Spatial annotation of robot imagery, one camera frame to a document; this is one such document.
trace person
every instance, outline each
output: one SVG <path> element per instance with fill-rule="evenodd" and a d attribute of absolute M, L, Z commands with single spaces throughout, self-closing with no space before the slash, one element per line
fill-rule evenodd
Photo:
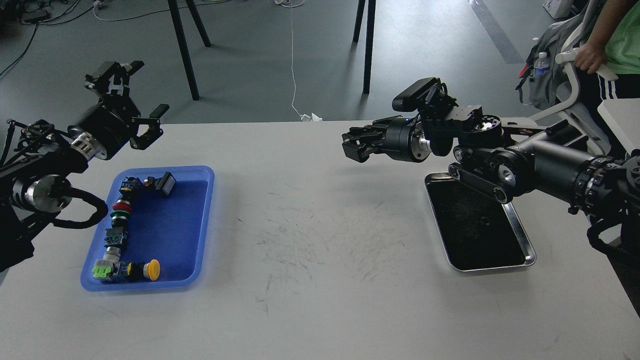
<path fill-rule="evenodd" d="M 606 64 L 618 75 L 607 81 L 595 72 Z M 575 57 L 580 81 L 580 101 L 609 137 L 610 156 L 624 158 L 626 151 L 598 113 L 604 99 L 640 97 L 640 4 L 638 0 L 608 0 L 587 42 Z"/>

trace robotic arm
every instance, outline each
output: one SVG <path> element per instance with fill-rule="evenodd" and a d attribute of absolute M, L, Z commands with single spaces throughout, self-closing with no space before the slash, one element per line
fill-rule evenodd
<path fill-rule="evenodd" d="M 169 106 L 161 104 L 149 118 L 141 118 L 129 97 L 129 78 L 142 66 L 142 61 L 105 62 L 96 73 L 87 75 L 84 87 L 98 95 L 98 103 L 67 132 L 44 120 L 28 126 L 7 121 L 9 129 L 0 158 L 0 271 L 31 258 L 31 241 L 47 225 L 84 229 L 107 215 L 103 200 L 73 188 L 67 176 L 84 172 L 92 158 L 111 159 L 127 142 L 133 149 L 144 150 L 162 135 L 160 118 Z M 148 130 L 138 136 L 140 125 L 148 125 Z M 16 127 L 21 128 L 17 153 L 7 159 Z M 74 197 L 95 207 L 95 213 L 82 222 L 57 219 Z"/>
<path fill-rule="evenodd" d="M 522 127 L 483 115 L 479 106 L 458 107 L 438 78 L 418 80 L 392 105 L 396 111 L 417 110 L 418 115 L 352 127 L 342 135 L 348 158 L 364 162 L 370 154 L 383 153 L 421 162 L 431 152 L 449 154 L 457 138 L 457 162 L 448 169 L 457 181 L 501 204 L 533 190 L 557 197 L 569 204 L 569 213 L 582 210 L 589 216 L 592 247 L 634 271 L 640 269 L 640 156 L 625 161 L 592 155 L 586 152 L 587 137 L 566 120 L 547 128 Z M 513 135 L 528 138 L 516 142 Z M 619 245 L 599 238 L 618 224 Z"/>

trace blue tray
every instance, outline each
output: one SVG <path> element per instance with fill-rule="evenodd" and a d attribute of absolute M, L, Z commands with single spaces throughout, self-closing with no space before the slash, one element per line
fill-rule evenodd
<path fill-rule="evenodd" d="M 113 180 L 107 205 L 109 208 L 120 196 L 125 177 L 161 177 L 171 172 L 177 184 L 168 198 L 157 192 L 144 191 L 132 205 L 129 221 L 129 245 L 122 261 L 160 262 L 160 277 L 156 281 L 102 282 L 93 278 L 96 259 L 104 255 L 105 230 L 111 218 L 98 224 L 91 247 L 80 275 L 80 283 L 88 291 L 146 290 L 178 288 L 192 283 L 200 274 L 202 256 L 209 222 L 209 208 L 213 193 L 214 173 L 206 166 L 132 168 Z"/>

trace white box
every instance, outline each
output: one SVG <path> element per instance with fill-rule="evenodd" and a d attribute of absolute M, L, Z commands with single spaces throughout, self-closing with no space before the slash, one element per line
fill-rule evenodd
<path fill-rule="evenodd" d="M 544 0 L 542 7 L 551 15 L 552 18 L 558 19 L 569 15 L 573 0 Z"/>

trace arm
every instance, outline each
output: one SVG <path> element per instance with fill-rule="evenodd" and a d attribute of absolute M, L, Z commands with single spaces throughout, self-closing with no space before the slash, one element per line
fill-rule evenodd
<path fill-rule="evenodd" d="M 608 0 L 602 8 L 591 36 L 575 57 L 575 66 L 581 70 L 587 70 L 593 74 L 601 64 L 607 63 L 605 46 L 611 39 L 611 35 L 624 19 L 626 14 L 637 3 L 637 0 Z"/>

